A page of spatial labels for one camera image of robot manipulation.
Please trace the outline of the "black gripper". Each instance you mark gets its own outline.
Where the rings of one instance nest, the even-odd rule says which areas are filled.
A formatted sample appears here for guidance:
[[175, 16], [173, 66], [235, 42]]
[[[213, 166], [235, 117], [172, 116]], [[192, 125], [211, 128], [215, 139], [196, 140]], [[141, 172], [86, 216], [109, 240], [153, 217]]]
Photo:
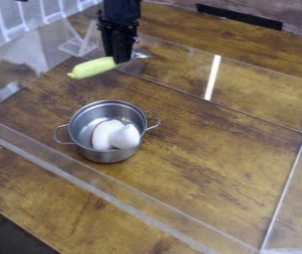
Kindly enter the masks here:
[[102, 0], [102, 10], [97, 12], [97, 29], [101, 34], [104, 52], [113, 57], [116, 64], [129, 61], [134, 38], [141, 0]]

